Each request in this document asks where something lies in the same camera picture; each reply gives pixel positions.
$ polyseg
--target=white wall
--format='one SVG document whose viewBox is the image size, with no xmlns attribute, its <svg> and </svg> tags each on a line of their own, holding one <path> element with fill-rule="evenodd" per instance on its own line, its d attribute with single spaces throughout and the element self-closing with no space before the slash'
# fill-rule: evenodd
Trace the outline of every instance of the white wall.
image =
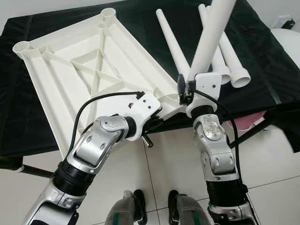
<svg viewBox="0 0 300 225">
<path fill-rule="evenodd" d="M 300 32 L 300 0 L 247 1 L 269 28 L 272 28 L 279 15 L 290 15 L 296 22 L 293 30 Z"/>
<path fill-rule="evenodd" d="M 119 0 L 0 0 L 0 34 L 8 18 Z"/>
</svg>

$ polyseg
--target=white plastic pipe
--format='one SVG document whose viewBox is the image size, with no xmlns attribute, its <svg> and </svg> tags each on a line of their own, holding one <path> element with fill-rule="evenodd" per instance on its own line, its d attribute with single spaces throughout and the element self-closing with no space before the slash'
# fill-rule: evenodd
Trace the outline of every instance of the white plastic pipe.
<svg viewBox="0 0 300 225">
<path fill-rule="evenodd" d="M 198 6 L 199 14 L 201 17 L 202 26 L 204 27 L 207 23 L 208 13 L 206 12 L 206 8 L 204 4 Z M 216 52 L 211 60 L 212 70 L 214 72 L 218 72 L 222 75 L 221 84 L 225 84 L 230 82 L 231 76 L 228 66 L 226 66 L 220 47 L 217 45 Z"/>
<path fill-rule="evenodd" d="M 171 27 L 168 24 L 167 19 L 165 18 L 163 11 L 161 9 L 156 10 L 156 16 L 158 18 L 160 27 L 164 33 L 165 40 L 167 41 L 167 44 L 169 46 L 177 71 L 179 74 L 183 75 L 186 81 L 189 73 L 188 62 L 184 57 L 184 54 L 171 30 Z"/>
<path fill-rule="evenodd" d="M 221 35 L 227 25 L 236 0 L 213 0 L 211 12 L 203 28 L 187 80 L 198 73 L 207 72 L 216 52 Z"/>
<path fill-rule="evenodd" d="M 209 14 L 209 18 L 211 18 L 210 14 L 213 12 L 213 6 L 207 6 L 206 10 Z M 232 45 L 230 44 L 230 41 L 225 32 L 223 32 L 219 44 L 225 62 L 230 69 L 231 85 L 234 88 L 244 87 L 251 80 L 250 74 L 245 68 L 243 68 L 242 64 L 240 63 L 240 60 L 236 55 Z"/>
</svg>

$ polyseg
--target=pink object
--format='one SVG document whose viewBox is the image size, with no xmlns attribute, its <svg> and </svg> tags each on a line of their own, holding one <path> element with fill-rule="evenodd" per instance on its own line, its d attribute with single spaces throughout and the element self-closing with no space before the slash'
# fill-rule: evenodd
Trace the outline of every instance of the pink object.
<svg viewBox="0 0 300 225">
<path fill-rule="evenodd" d="M 261 117 L 264 116 L 266 111 L 257 112 L 251 114 L 249 116 L 240 117 L 234 120 L 236 127 L 238 130 L 249 130 L 256 121 L 258 121 Z M 232 128 L 232 124 L 230 121 L 227 121 L 228 125 Z"/>
</svg>

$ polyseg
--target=white plastic panel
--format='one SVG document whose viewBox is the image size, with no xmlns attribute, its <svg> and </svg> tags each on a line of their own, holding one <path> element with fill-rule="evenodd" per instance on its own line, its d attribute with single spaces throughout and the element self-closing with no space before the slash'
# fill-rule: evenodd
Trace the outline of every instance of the white plastic panel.
<svg viewBox="0 0 300 225">
<path fill-rule="evenodd" d="M 163 119 L 184 112 L 176 82 L 107 12 L 13 48 L 25 62 L 63 156 L 79 108 L 95 96 L 143 90 L 159 99 Z M 81 115 L 77 138 L 96 117 L 122 115 L 132 101 L 135 96 L 118 96 L 90 104 Z"/>
</svg>

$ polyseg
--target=metal bolt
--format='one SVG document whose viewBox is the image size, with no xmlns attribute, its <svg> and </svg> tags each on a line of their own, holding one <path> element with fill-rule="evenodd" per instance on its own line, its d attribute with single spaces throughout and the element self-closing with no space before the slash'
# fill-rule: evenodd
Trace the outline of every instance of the metal bolt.
<svg viewBox="0 0 300 225">
<path fill-rule="evenodd" d="M 88 138 L 86 139 L 86 142 L 90 142 L 92 140 L 93 136 L 88 136 Z"/>
<path fill-rule="evenodd" d="M 100 149 L 102 150 L 105 147 L 105 143 L 102 143 Z"/>
</svg>

